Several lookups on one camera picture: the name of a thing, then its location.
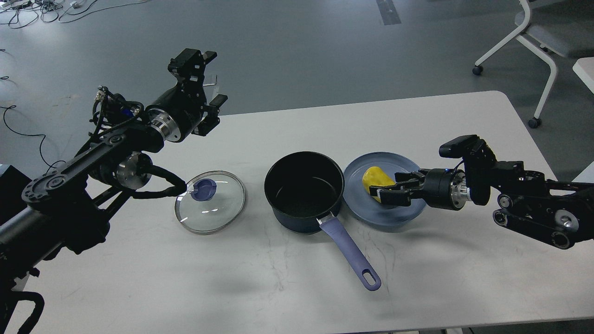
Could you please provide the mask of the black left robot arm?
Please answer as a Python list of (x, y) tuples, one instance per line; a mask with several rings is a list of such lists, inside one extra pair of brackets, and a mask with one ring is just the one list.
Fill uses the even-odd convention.
[(104, 243), (110, 219), (129, 199), (185, 192), (186, 182), (154, 165), (148, 153), (159, 152), (166, 141), (206, 136), (219, 125), (227, 96), (207, 102), (204, 91), (206, 66), (216, 57), (215, 51), (181, 51), (168, 65), (176, 85), (147, 107), (98, 87), (91, 113), (95, 130), (88, 140), (72, 160), (30, 180), (21, 192), (24, 209), (1, 224), (2, 332), (19, 302), (34, 304), (19, 334), (29, 334), (38, 323), (43, 297), (16, 285), (38, 276), (39, 262), (63, 248), (80, 254)]

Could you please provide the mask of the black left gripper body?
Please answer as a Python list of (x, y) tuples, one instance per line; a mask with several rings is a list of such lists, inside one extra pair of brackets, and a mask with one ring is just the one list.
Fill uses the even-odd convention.
[(191, 135), (202, 120), (206, 105), (201, 86), (168, 89), (147, 107), (151, 126), (161, 132), (164, 140), (181, 142)]

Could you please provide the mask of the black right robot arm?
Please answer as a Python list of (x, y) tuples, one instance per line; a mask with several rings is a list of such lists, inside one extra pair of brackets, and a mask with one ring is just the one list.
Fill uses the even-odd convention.
[(497, 161), (486, 141), (463, 135), (439, 148), (443, 158), (460, 159), (463, 169), (420, 169), (389, 178), (369, 168), (363, 186), (379, 203), (410, 206), (422, 199), (433, 208), (460, 211), (467, 202), (485, 206), (491, 191), (499, 191), (498, 226), (558, 249), (594, 237), (593, 184), (549, 180), (539, 171), (524, 169), (522, 161)]

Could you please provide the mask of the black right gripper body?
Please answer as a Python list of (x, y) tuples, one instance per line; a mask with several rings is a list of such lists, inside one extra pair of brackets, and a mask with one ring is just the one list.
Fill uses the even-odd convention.
[(419, 185), (410, 190), (412, 199), (422, 199), (433, 208), (460, 211), (470, 201), (466, 174), (459, 169), (420, 169), (414, 174)]

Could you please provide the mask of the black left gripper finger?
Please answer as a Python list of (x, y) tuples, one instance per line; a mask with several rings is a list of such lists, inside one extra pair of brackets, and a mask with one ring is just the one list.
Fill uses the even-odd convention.
[(203, 84), (206, 66), (217, 58), (216, 51), (202, 51), (186, 48), (172, 58), (168, 71), (176, 78), (176, 89), (190, 96), (205, 95)]
[(207, 106), (202, 108), (204, 118), (202, 118), (195, 129), (193, 129), (193, 135), (206, 136), (219, 125), (220, 108), (227, 100), (227, 95), (218, 94)]

